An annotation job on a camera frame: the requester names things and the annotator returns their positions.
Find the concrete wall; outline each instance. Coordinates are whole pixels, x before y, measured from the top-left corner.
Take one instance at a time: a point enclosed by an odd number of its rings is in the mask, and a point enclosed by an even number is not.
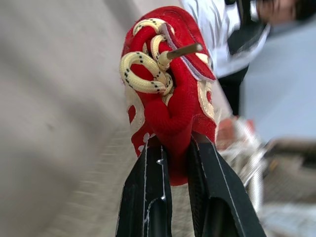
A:
[[[33,237],[126,123],[119,58],[135,0],[0,2],[0,236]]]
[[[244,81],[244,114],[269,141],[316,137],[315,21],[271,37]]]

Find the cream trim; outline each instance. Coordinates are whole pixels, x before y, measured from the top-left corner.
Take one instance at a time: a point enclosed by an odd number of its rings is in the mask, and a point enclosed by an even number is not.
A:
[[[135,134],[145,123],[144,106],[135,90],[129,86],[125,86],[125,95],[127,101],[127,113],[131,106],[135,107],[135,117],[130,123],[130,130],[132,134]]]

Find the red fabric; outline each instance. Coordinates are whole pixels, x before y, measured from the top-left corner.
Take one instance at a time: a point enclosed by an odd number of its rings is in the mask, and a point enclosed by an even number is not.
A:
[[[175,6],[161,7],[143,16],[139,21],[148,18],[160,18],[166,21],[175,30],[175,35],[170,34],[173,43],[179,47],[199,42],[204,53],[208,55],[201,33],[197,24],[189,13]],[[151,27],[143,27],[135,36],[132,29],[127,33],[122,56],[133,51],[142,51],[143,44],[149,46],[150,40],[156,35]],[[172,51],[167,42],[159,46],[160,53]],[[205,77],[215,79],[209,67],[195,54],[186,56],[196,69]],[[137,156],[140,156],[140,147],[145,145],[145,134],[156,134],[161,143],[167,148],[171,157],[168,160],[169,178],[173,186],[187,183],[185,152],[189,146],[191,132],[196,131],[206,135],[214,142],[215,122],[204,115],[199,101],[197,81],[191,75],[181,58],[176,58],[170,63],[172,78],[176,87],[168,106],[160,94],[145,94],[137,92],[145,108],[145,124],[132,135],[132,143]],[[132,65],[132,71],[146,80],[153,80],[151,73],[143,65]],[[135,110],[128,111],[130,121],[135,116]]]

